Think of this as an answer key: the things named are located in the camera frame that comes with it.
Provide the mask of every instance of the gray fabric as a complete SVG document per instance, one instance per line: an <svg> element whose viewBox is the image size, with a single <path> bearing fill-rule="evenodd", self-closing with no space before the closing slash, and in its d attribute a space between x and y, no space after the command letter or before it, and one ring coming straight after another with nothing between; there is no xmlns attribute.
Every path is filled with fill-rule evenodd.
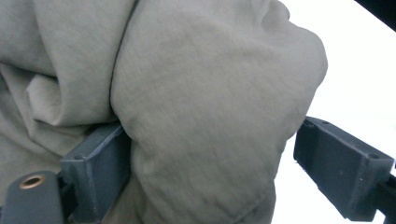
<svg viewBox="0 0 396 224"><path fill-rule="evenodd" d="M283 147L326 73L319 38L276 0L133 8L0 3L1 176L26 170L10 161L49 167L90 124L120 119L134 178L105 223L270 223Z"/></svg>

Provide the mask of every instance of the gray garment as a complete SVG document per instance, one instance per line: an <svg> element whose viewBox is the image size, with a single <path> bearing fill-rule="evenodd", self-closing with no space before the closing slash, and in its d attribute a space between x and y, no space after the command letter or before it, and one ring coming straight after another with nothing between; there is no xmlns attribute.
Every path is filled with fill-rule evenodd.
<svg viewBox="0 0 396 224"><path fill-rule="evenodd" d="M106 223L271 222L282 150L327 69L281 3L5 0L0 15L0 203L119 119L134 178Z"/></svg>

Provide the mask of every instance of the gray clothing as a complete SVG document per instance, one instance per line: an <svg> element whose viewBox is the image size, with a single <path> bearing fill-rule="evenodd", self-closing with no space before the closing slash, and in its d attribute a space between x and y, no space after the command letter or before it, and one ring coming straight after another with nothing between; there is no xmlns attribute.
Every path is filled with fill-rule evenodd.
<svg viewBox="0 0 396 224"><path fill-rule="evenodd" d="M105 222L134 224L270 223L327 69L276 0L4 0L0 64L0 204L119 119L134 178Z"/></svg>

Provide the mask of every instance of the cloth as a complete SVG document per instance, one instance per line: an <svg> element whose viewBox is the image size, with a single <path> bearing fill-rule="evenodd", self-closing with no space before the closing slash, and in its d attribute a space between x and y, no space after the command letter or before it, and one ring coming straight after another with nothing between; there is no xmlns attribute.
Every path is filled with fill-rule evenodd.
<svg viewBox="0 0 396 224"><path fill-rule="evenodd" d="M276 0L0 3L0 203L121 121L134 177L105 223L270 223L277 166L325 76Z"/></svg>

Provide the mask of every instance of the white background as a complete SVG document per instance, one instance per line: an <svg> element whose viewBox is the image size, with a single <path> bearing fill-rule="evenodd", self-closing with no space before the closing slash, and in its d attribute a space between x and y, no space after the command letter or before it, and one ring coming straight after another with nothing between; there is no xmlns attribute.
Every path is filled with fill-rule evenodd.
<svg viewBox="0 0 396 224"><path fill-rule="evenodd" d="M328 56L328 74L308 116L325 119L396 158L396 33L353 0L281 2L293 23L322 39ZM362 223L343 219L321 194L294 161L294 140L279 166L273 224ZM377 213L373 223L383 220Z"/></svg>

